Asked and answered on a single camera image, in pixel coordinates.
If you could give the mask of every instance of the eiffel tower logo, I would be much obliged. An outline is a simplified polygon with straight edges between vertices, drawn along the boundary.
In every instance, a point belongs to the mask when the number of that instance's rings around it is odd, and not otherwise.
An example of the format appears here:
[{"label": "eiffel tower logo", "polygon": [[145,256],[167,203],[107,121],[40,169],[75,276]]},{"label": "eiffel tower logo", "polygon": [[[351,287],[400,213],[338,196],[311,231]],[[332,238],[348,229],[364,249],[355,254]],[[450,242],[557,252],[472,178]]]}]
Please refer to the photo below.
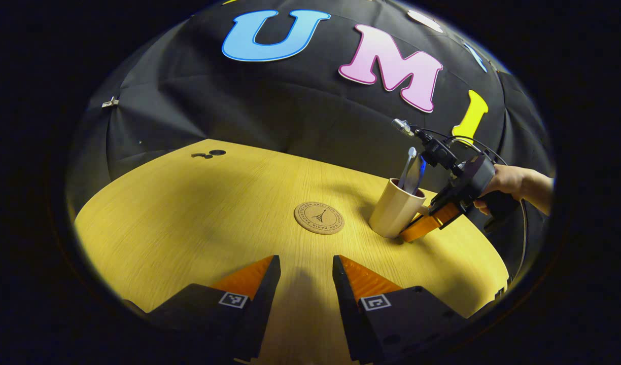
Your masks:
[{"label": "eiffel tower logo", "polygon": [[324,212],[322,212],[320,215],[315,215],[313,218],[317,218],[318,221],[322,222],[322,216],[324,215]]}]

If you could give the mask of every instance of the letter u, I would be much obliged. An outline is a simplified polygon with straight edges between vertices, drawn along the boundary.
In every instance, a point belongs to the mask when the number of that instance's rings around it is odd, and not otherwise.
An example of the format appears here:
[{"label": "letter u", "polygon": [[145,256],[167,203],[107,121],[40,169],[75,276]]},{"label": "letter u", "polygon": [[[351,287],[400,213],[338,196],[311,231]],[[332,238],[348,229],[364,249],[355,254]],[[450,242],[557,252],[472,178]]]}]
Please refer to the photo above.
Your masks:
[{"label": "letter u", "polygon": [[266,19],[278,14],[276,10],[261,10],[243,14],[234,19],[234,27],[223,42],[223,54],[246,62],[266,62],[288,58],[301,52],[311,41],[320,21],[330,14],[315,10],[293,10],[295,23],[286,39],[276,44],[258,44],[255,37]]}]

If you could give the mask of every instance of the cork coaster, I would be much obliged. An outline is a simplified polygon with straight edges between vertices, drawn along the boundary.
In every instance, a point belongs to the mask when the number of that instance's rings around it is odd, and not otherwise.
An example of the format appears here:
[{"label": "cork coaster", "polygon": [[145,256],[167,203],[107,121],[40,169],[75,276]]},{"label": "cork coaster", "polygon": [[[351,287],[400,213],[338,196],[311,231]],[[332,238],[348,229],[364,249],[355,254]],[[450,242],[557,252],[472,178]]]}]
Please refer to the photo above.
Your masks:
[{"label": "cork coaster", "polygon": [[335,234],[344,226],[340,212],[317,201],[297,205],[295,220],[300,226],[318,234]]}]

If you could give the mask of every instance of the wooden table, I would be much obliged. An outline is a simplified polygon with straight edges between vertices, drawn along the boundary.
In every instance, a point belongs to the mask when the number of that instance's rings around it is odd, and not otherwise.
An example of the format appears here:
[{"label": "wooden table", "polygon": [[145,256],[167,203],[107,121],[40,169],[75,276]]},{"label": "wooden table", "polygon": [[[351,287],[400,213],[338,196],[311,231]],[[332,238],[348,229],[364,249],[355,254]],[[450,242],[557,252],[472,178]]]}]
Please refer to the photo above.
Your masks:
[{"label": "wooden table", "polygon": [[[227,154],[191,157],[216,149]],[[331,277],[334,254],[403,288],[422,285],[464,317],[493,300],[508,278],[496,250],[464,216],[412,243],[371,231],[367,219],[386,182],[206,139],[109,184],[79,212],[76,227],[101,277],[146,312],[190,283],[211,285],[278,254],[281,278],[252,363],[352,363]],[[345,227],[333,235],[306,231],[293,215],[306,201],[333,206]]]}]

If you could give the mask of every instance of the pink letter m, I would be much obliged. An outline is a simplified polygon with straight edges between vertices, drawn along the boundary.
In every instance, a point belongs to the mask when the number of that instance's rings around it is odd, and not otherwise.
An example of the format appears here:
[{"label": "pink letter m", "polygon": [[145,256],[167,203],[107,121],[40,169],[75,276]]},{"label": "pink letter m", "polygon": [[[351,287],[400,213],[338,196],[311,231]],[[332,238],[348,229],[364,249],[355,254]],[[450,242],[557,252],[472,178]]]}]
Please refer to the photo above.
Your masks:
[{"label": "pink letter m", "polygon": [[411,76],[410,85],[401,90],[401,97],[417,109],[427,113],[433,111],[434,84],[443,65],[422,51],[403,58],[391,35],[368,25],[359,24],[355,28],[362,33],[360,44],[352,63],[341,65],[338,72],[357,83],[375,84],[376,75],[372,70],[377,58],[385,90],[394,90]]}]

